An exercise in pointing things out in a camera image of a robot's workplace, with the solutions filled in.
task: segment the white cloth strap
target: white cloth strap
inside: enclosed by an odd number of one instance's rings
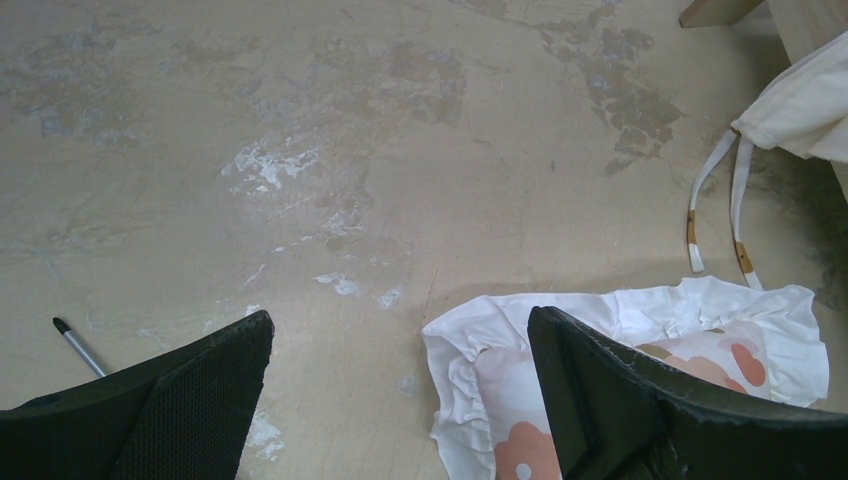
[[[689,215],[687,219],[686,240],[689,248],[689,264],[692,271],[700,273],[704,271],[704,261],[701,258],[701,251],[698,248],[698,242],[695,239],[695,210],[698,207],[698,195],[704,185],[704,181],[715,167],[724,159],[727,152],[736,141],[737,134],[733,129],[724,133],[719,140],[718,145],[707,158],[698,176],[695,178],[695,183],[692,185],[692,195],[689,198]],[[748,286],[762,290],[763,286],[754,267],[751,264],[745,246],[742,243],[740,235],[742,224],[742,199],[745,195],[745,187],[748,184],[748,174],[751,170],[751,157],[754,152],[754,143],[744,135],[739,142],[739,148],[736,153],[736,165],[733,169],[733,184],[730,191],[730,224],[733,230],[733,240],[736,247],[736,258],[739,260],[739,267],[745,275],[745,281]]]

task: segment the wooden table leg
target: wooden table leg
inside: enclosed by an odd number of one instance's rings
[[[848,30],[846,0],[768,0],[777,33],[792,63]]]
[[[764,0],[695,0],[680,15],[680,25],[710,27],[731,25],[745,18]]]

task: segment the concrete floor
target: concrete floor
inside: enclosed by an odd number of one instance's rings
[[[787,65],[767,12],[688,0],[0,0],[0,408],[268,310],[241,479],[444,478],[420,328],[479,294],[690,275],[691,181]],[[848,411],[848,218],[829,165],[758,152],[744,238],[818,291]],[[709,274],[742,282],[729,166]]]

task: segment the white ruffled fabric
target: white ruffled fabric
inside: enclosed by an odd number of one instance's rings
[[[829,366],[812,313],[814,294],[790,285],[758,291],[714,277],[683,279],[677,287],[594,294],[483,296],[433,320],[422,330],[430,373],[441,402],[431,436],[454,480],[494,479],[489,421],[473,365],[485,349],[530,351],[527,323],[536,306],[557,307],[627,346],[754,322],[764,330],[766,368],[774,401],[809,406],[827,396]]]

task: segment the white paint residue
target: white paint residue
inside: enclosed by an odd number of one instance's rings
[[[336,293],[342,296],[355,295],[359,297],[364,293],[362,288],[352,278],[341,273],[333,272],[326,275],[318,275],[313,280],[326,285],[332,285]]]
[[[65,276],[62,275],[62,272],[58,268],[56,268],[53,260],[50,260],[49,256],[45,256],[44,260],[47,261],[47,267],[50,268],[50,273],[53,275],[53,279],[59,282],[64,280]]]
[[[272,152],[266,149],[266,140],[255,142],[250,147],[244,147],[233,158],[232,164],[227,164],[221,169],[221,175],[229,176],[233,173],[233,167],[239,172],[249,170],[255,172],[256,175],[265,179],[266,182],[276,187],[278,190],[283,188],[280,182],[279,174],[284,171],[291,178],[296,178],[301,172],[315,165],[319,160],[318,151],[314,148],[298,153],[293,156],[286,156],[280,152]],[[258,177],[250,174],[247,181],[256,181]],[[257,188],[260,192],[268,191],[265,186]]]
[[[146,328],[140,328],[140,329],[138,329],[136,334],[138,334],[139,337],[152,338],[153,340],[156,340],[156,343],[158,343],[159,346],[162,347],[163,350],[170,350],[171,349],[171,345],[165,343],[162,340],[162,337],[157,335],[156,332],[152,332],[152,331],[150,331]]]
[[[265,460],[274,461],[277,459],[277,456],[274,455],[274,452],[277,450],[282,450],[285,448],[285,444],[283,442],[271,442],[268,445],[265,445],[265,448],[256,452],[256,456],[259,458],[264,458]]]
[[[295,203],[295,204],[289,205],[288,207],[286,207],[286,208],[283,210],[283,212],[285,212],[285,211],[287,211],[287,210],[290,210],[290,209],[291,209],[291,208],[293,208],[293,207],[297,207],[297,206],[298,206],[298,205],[300,205],[301,203],[304,203],[304,201],[305,201],[305,200],[311,200],[311,199],[312,199],[312,197],[307,198],[307,199],[304,199],[304,200],[301,200],[301,201],[299,201],[299,202],[297,202],[297,203]],[[277,247],[277,248],[275,248],[275,249],[274,249],[274,251],[275,251],[275,252],[282,252],[283,250],[285,250],[285,249],[287,249],[287,248],[296,247],[296,246],[300,245],[300,244],[301,244],[301,242],[305,242],[305,241],[307,241],[307,240],[312,240],[313,238],[315,238],[315,237],[313,237],[312,235],[304,235],[304,236],[300,237],[300,241],[297,241],[297,242],[294,242],[294,243],[290,243],[290,244],[286,245],[285,247]]]
[[[263,270],[264,268],[265,268],[265,264],[263,263],[262,265],[260,265],[260,266],[259,266],[259,270],[257,270],[257,271],[256,271],[256,273],[254,273],[253,275],[251,275],[250,277],[248,277],[248,278],[247,278],[247,281],[246,281],[246,282],[244,282],[244,285],[242,285],[241,287],[242,287],[242,288],[244,288],[244,287],[246,287],[246,286],[247,286],[250,282],[252,282],[252,281],[256,280],[256,277],[258,277],[258,276],[259,276],[259,274],[260,274],[260,273],[262,273],[262,270]]]
[[[85,321],[88,322],[88,328],[90,328],[92,331],[94,331],[94,332],[102,332],[103,331],[103,324],[101,324],[100,322],[95,322],[91,318],[91,313],[85,314]]]
[[[350,215],[342,212],[336,212],[329,220],[327,220],[327,222],[323,225],[323,228],[333,236],[345,237],[353,232],[362,230],[361,225],[349,226],[348,223],[353,223],[352,220],[353,219]]]
[[[372,265],[385,265],[385,266],[391,265],[391,262],[385,262],[385,261],[381,262],[380,259],[377,258],[377,257],[371,257],[371,258],[368,259],[368,261],[371,262]]]
[[[268,421],[268,416],[264,412],[253,414],[253,421],[250,422],[250,431],[247,433],[248,447],[260,448],[256,452],[258,458],[265,460],[276,460],[277,456],[274,452],[282,450],[285,445],[279,441],[282,432]]]
[[[403,296],[403,285],[398,285],[395,288],[387,290],[386,293],[379,297],[374,297],[374,300],[377,300],[377,303],[379,303],[383,309],[389,310],[397,305],[401,296]]]
[[[415,375],[405,375],[395,383],[395,389],[409,398],[415,398],[418,394],[418,380]]]
[[[300,175],[300,172],[306,170],[312,165],[315,165],[317,161],[318,152],[314,149],[310,149],[300,155],[283,159],[283,168],[286,170],[286,174],[288,174],[288,176],[297,178],[297,176]]]

